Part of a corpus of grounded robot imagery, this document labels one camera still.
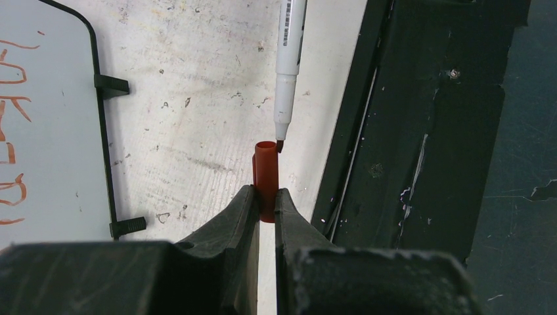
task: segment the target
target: red cap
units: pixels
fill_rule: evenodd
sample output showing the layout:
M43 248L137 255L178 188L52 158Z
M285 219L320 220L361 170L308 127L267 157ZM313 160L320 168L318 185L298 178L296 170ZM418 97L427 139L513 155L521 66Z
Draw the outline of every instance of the red cap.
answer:
M254 166L254 186L261 197L259 218L263 222L275 223L275 198L279 190L277 144L272 141L257 143L252 163Z

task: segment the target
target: screw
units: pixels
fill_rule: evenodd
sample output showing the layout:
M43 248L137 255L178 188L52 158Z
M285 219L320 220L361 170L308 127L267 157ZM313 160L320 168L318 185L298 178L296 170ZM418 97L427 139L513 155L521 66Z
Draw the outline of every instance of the screw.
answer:
M451 77L451 79L458 79L458 77L460 77L460 71L458 71L456 69L452 69L449 72L449 77Z

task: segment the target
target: black metal frame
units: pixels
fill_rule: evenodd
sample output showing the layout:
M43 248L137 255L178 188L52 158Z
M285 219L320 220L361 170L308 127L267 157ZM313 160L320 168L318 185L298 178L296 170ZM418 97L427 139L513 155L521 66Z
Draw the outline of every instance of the black metal frame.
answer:
M375 74L374 86L355 98L350 91L368 85L349 77L312 225L337 245L433 249L464 264L499 126L508 48L529 0L398 0L383 11L382 32L365 26L378 14L369 6L361 33L377 34L380 48L372 34L361 37L350 76L362 76L367 58L362 68Z

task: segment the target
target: marker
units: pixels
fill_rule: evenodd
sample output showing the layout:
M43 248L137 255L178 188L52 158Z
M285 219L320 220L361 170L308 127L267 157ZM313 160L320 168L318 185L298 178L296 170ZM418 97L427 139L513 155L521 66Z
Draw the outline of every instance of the marker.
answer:
M307 0L282 0L278 28L277 86L275 88L275 133L277 151L282 151L292 121L296 77L300 73L301 42Z

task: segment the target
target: black plastic tab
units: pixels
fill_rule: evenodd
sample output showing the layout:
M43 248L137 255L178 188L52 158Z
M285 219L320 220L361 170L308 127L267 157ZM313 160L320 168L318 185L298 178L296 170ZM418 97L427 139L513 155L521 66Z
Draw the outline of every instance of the black plastic tab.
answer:
M103 100L129 94L129 83L126 80L107 75L95 74L95 87L100 89Z
M117 240L120 236L143 231L147 228L145 217L122 220L116 223L110 223L110 235Z

